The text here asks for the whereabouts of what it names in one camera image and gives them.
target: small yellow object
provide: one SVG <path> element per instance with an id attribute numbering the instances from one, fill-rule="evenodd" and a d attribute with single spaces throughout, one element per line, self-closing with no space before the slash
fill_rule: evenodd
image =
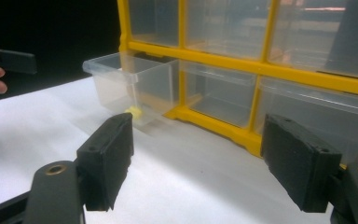
<path id="1" fill-rule="evenodd" d="M 124 112 L 132 113 L 133 119 L 139 119 L 142 116 L 142 110 L 134 105 L 130 106 L 130 108 L 126 109 Z"/>

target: transparent drawer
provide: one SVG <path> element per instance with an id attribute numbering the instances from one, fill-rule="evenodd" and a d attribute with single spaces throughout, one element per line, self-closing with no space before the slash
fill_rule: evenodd
<path id="1" fill-rule="evenodd" d="M 255 131 L 262 133 L 267 113 L 305 126 L 343 154 L 342 162 L 358 161 L 358 96 L 263 77 Z"/>
<path id="2" fill-rule="evenodd" d="M 358 1 L 281 1 L 269 60 L 358 77 Z"/>
<path id="3" fill-rule="evenodd" d="M 178 62 L 160 63 L 126 53 L 83 63 L 91 73 L 102 105 L 115 114 L 131 112 L 144 125 L 178 104 Z"/>
<path id="4" fill-rule="evenodd" d="M 178 0 L 129 0 L 132 38 L 161 46 L 178 46 Z"/>
<path id="5" fill-rule="evenodd" d="M 183 62 L 182 69 L 190 109 L 239 127 L 248 124 L 255 75 L 190 62 Z"/>
<path id="6" fill-rule="evenodd" d="M 186 47 L 239 58 L 259 58 L 269 0 L 187 1 Z"/>

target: bolt hole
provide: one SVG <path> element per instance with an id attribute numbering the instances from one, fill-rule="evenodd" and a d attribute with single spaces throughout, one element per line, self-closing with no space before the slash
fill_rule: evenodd
<path id="1" fill-rule="evenodd" d="M 46 175 L 58 175 L 66 170 L 66 166 L 64 165 L 54 165 L 48 168 L 46 171 Z"/>

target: drawer organizer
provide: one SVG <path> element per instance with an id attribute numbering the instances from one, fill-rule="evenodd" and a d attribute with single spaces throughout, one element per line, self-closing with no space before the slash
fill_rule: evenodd
<path id="1" fill-rule="evenodd" d="M 358 161 L 358 1 L 117 3 L 120 53 L 84 63 L 106 107 L 190 121 L 256 156 L 278 114 Z"/>

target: yellow frame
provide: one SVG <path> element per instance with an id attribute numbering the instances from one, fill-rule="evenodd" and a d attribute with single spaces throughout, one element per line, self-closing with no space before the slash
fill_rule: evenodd
<path id="1" fill-rule="evenodd" d="M 179 8 L 179 46 L 178 48 L 162 47 L 134 41 L 131 36 L 131 25 L 129 16 L 128 0 L 117 0 L 121 38 L 120 51 L 137 50 L 143 51 L 151 55 L 169 56 L 177 59 L 192 61 L 196 63 L 205 63 L 214 66 L 225 67 L 229 69 L 237 69 L 244 72 L 257 74 L 257 83 L 261 76 L 276 77 L 284 80 L 293 81 L 312 87 L 319 87 L 333 91 L 344 91 L 358 94 L 358 78 L 340 77 L 334 75 L 320 74 L 310 71 L 299 70 L 290 67 L 284 67 L 268 62 L 269 48 L 274 29 L 274 21 L 276 12 L 278 11 L 279 1 L 271 0 L 270 11 L 268 15 L 267 30 L 264 39 L 264 45 L 260 60 L 247 60 L 230 58 L 221 55 L 213 55 L 209 53 L 199 52 L 186 49 L 186 3 L 191 0 L 178 0 Z M 252 131 L 255 123 L 255 114 L 257 103 L 259 102 L 259 90 L 255 88 L 255 96 L 253 100 L 251 116 L 247 128 L 239 128 L 227 124 L 218 119 L 213 119 L 202 115 L 198 112 L 190 110 L 185 105 L 186 98 L 186 78 L 183 74 L 180 77 L 180 104 L 172 111 L 166 114 L 170 119 L 181 119 L 190 121 L 203 128 L 215 133 L 219 133 L 225 137 L 232 139 L 253 155 L 260 157 L 261 136 Z"/>

